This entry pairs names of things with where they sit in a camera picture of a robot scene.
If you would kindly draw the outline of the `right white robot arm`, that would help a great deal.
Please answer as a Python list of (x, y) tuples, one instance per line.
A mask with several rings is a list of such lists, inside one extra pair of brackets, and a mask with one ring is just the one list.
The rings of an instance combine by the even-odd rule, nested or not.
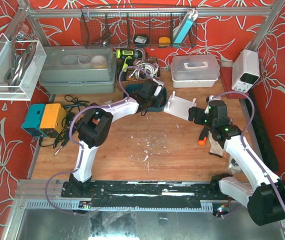
[(264, 164), (240, 128), (232, 124), (225, 102), (213, 99), (206, 109), (193, 106), (188, 110), (188, 120), (204, 126), (249, 181), (245, 184), (230, 174), (218, 174), (212, 177), (214, 186), (246, 207), (258, 226), (285, 220), (285, 180)]

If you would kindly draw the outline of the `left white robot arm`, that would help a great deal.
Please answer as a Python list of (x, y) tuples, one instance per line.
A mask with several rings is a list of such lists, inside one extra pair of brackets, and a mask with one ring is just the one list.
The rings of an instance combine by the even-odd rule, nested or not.
[(159, 97), (164, 83), (155, 78), (147, 80), (133, 94), (109, 105), (90, 105), (76, 115), (70, 125), (74, 127), (79, 115), (82, 118), (76, 124), (79, 152), (76, 166), (69, 175), (68, 182), (72, 190), (83, 196), (90, 190), (92, 167), (99, 147), (106, 141), (111, 125), (123, 117), (146, 112), (148, 108), (156, 108), (161, 104)]

